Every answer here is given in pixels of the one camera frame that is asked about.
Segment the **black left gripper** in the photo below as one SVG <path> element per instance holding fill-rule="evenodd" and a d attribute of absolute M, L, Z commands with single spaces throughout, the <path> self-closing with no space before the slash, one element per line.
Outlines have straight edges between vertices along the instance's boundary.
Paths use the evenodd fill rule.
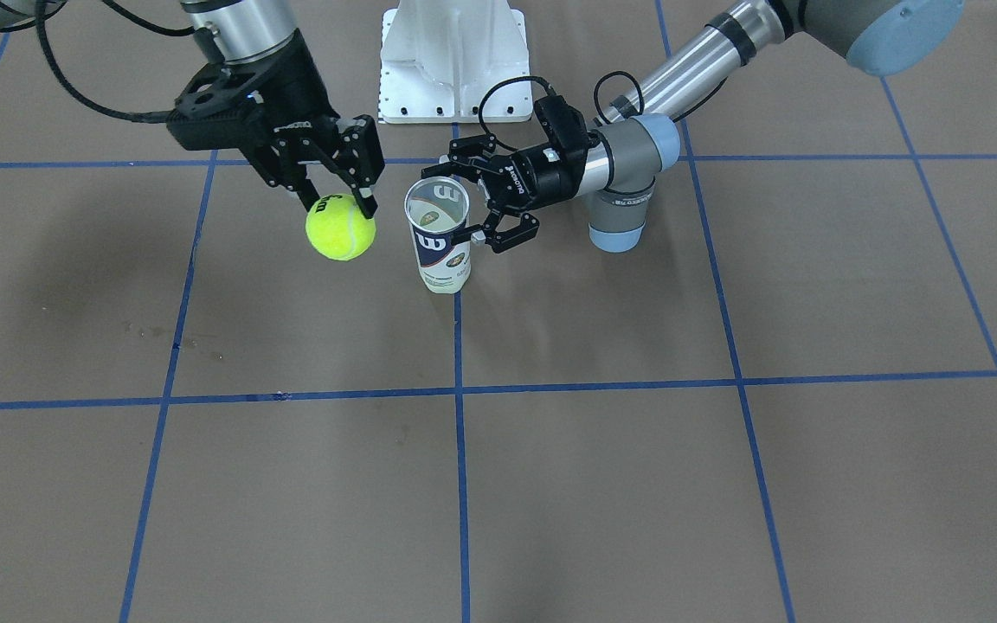
<path fill-rule="evenodd" d="M 587 153 L 550 159 L 550 147 L 527 147 L 511 155 L 498 154 L 498 148 L 493 133 L 454 139 L 446 158 L 436 165 L 436 176 L 463 177 L 482 183 L 487 193 L 498 193 L 498 202 L 487 202 L 482 224 L 468 229 L 468 240 L 502 254 L 537 236 L 541 222 L 528 209 L 546 208 L 576 196 Z M 516 223 L 502 229 L 507 217 Z"/>

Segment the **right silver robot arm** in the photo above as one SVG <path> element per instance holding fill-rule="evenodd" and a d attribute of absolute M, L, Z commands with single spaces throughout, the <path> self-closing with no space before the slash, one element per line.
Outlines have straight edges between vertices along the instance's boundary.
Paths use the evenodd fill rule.
<path fill-rule="evenodd" d="M 320 164 L 343 181 L 363 218 L 377 209 L 383 148 L 375 120 L 345 118 L 330 102 L 312 51 L 286 1 L 183 1 L 183 28 L 163 27 L 121 3 L 110 8 L 140 28 L 190 38 L 205 56 L 170 109 L 124 112 L 80 93 L 64 74 L 47 23 L 61 1 L 0 1 L 0 33 L 34 30 L 45 63 L 75 101 L 112 119 L 162 124 L 183 149 L 237 150 L 272 188 L 296 194 L 312 210 L 321 195 L 309 180 Z"/>

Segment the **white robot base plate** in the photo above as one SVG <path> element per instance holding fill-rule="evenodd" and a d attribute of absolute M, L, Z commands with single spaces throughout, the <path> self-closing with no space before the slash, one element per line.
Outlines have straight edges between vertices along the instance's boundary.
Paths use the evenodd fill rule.
<path fill-rule="evenodd" d="M 506 1 L 401 1 L 381 20 L 377 117 L 388 124 L 524 122 L 531 84 L 522 11 Z"/>

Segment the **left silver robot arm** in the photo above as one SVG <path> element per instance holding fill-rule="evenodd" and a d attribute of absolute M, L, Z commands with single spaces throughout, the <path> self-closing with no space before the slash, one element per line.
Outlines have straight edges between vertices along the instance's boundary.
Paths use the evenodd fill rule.
<path fill-rule="evenodd" d="M 587 197 L 590 240 L 624 253 L 640 241 L 657 175 L 679 161 L 681 119 L 764 48 L 807 33 L 863 74 L 901 74 L 941 46 L 963 11 L 962 1 L 740 1 L 598 106 L 593 121 L 544 81 L 533 114 L 545 142 L 514 149 L 484 129 L 451 141 L 421 175 L 462 177 L 481 189 L 486 218 L 456 234 L 456 243 L 505 252 L 537 235 L 535 210 Z"/>

